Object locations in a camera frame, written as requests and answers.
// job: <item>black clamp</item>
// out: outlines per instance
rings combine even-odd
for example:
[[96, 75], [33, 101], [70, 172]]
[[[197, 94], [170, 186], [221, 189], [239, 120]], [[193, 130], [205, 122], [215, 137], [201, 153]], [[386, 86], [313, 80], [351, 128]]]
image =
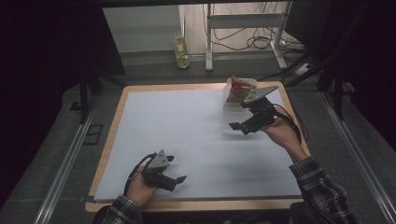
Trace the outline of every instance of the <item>black clamp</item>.
[[245, 101], [241, 103], [241, 106], [243, 108], [249, 108], [253, 117], [242, 123], [229, 123], [231, 128], [233, 130], [241, 130], [244, 135], [247, 135], [248, 133], [255, 133], [260, 128], [274, 123], [276, 117], [280, 117], [290, 125], [301, 143], [302, 139], [300, 129], [294, 123], [293, 119], [290, 116], [285, 116], [284, 114], [277, 112], [274, 104], [265, 97], [265, 95], [277, 90], [277, 88], [277, 86], [274, 86], [250, 90], [250, 93], [246, 97]]
[[128, 192], [129, 185], [131, 184], [132, 178], [134, 177], [134, 174], [136, 174], [137, 169], [146, 159], [150, 159], [142, 171], [142, 176], [146, 185], [173, 191], [176, 185], [183, 183], [187, 177], [184, 175], [177, 179], [172, 179], [171, 177], [163, 175], [163, 171], [170, 165], [170, 161], [174, 158], [174, 156], [166, 156], [163, 150], [159, 153], [154, 152], [153, 154], [147, 155], [129, 174], [128, 180], [125, 184], [124, 195]]

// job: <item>black stand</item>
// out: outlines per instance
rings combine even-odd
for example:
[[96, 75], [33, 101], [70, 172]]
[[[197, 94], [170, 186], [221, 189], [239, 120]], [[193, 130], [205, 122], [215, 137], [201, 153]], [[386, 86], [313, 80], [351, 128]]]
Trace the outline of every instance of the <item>black stand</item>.
[[342, 79], [342, 56], [345, 51], [346, 45], [350, 40], [354, 30], [359, 24], [361, 17], [365, 13], [367, 7], [369, 6], [371, 0], [367, 2], [359, 1], [352, 12], [351, 20], [347, 25], [346, 29], [343, 31], [340, 38], [337, 39], [338, 44], [336, 45], [332, 55], [320, 63], [314, 68], [311, 68], [304, 74], [285, 84], [286, 87], [294, 86], [297, 83], [307, 79], [308, 77], [313, 76], [317, 72], [323, 70], [323, 74], [320, 76], [317, 82], [317, 88], [319, 91], [326, 91], [329, 89], [330, 85], [334, 81], [334, 111], [338, 115], [338, 117], [343, 120], [342, 116], [342, 97], [343, 97], [343, 79]]

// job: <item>gray carpet floor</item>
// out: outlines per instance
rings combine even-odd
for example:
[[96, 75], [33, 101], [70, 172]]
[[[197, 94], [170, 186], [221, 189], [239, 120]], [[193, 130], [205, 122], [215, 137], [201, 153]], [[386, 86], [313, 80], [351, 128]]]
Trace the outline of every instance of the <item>gray carpet floor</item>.
[[[225, 82], [230, 76], [260, 78], [279, 71], [272, 54], [216, 56], [214, 70], [210, 73], [205, 71], [205, 62], [200, 57], [191, 58], [189, 69], [179, 70], [169, 52], [124, 55], [122, 59], [127, 76], [118, 79], [128, 85]], [[308, 147], [332, 179], [346, 188], [350, 209], [361, 223], [388, 223], [315, 89], [317, 78], [311, 77], [287, 88], [292, 105], [305, 126]], [[84, 203], [122, 92], [114, 83], [104, 78], [100, 80], [105, 89], [98, 96], [91, 125], [103, 126], [101, 137], [97, 144], [93, 144], [89, 136], [84, 139], [86, 144], [79, 150], [49, 223], [91, 223], [95, 215], [85, 211]], [[280, 80], [280, 77], [266, 80]], [[48, 137], [0, 212], [1, 224], [24, 224], [35, 220], [78, 131], [80, 112], [70, 111], [71, 105], [78, 101], [78, 87], [64, 93], [63, 108]], [[395, 151], [359, 113], [348, 96], [344, 97], [343, 112], [345, 123], [363, 155], [395, 202]]]

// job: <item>hand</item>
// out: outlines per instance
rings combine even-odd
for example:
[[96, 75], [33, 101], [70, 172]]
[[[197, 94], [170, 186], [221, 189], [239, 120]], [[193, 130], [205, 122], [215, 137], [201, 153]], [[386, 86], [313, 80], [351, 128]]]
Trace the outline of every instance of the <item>hand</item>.
[[[276, 111], [287, 116], [286, 112], [279, 107], [276, 107]], [[277, 118], [271, 125], [262, 127], [261, 131], [268, 134], [276, 144], [285, 148], [293, 162], [307, 158], [296, 133], [285, 120]]]
[[137, 203], [139, 207], [148, 203], [158, 189], [156, 187], [146, 185], [141, 174], [143, 168], [143, 166], [140, 166], [134, 177], [132, 177], [132, 182], [129, 185], [128, 192], [126, 194], [126, 197], [132, 202]]

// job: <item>light wood floor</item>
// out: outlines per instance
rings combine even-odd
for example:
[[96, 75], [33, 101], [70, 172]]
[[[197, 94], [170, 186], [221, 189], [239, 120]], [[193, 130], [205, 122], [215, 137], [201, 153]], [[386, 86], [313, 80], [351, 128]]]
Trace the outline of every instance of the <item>light wood floor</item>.
[[[235, 4], [214, 4], [212, 5], [213, 14], [248, 14], [248, 13], [274, 13], [282, 12], [285, 8], [285, 2], [268, 2], [268, 3], [235, 3]], [[186, 5], [184, 7], [185, 16], [185, 37], [189, 54], [204, 54], [206, 48], [206, 12], [207, 5]], [[223, 46], [213, 44], [214, 53], [222, 52], [238, 52], [238, 51], [260, 51], [262, 49], [243, 49], [247, 46], [247, 41], [253, 35], [265, 36], [271, 38], [271, 31], [263, 28], [248, 28], [233, 36], [232, 35], [240, 29], [221, 29], [212, 30], [212, 42], [220, 43], [232, 49], [227, 49]], [[256, 42], [258, 47], [266, 46], [265, 41]]]

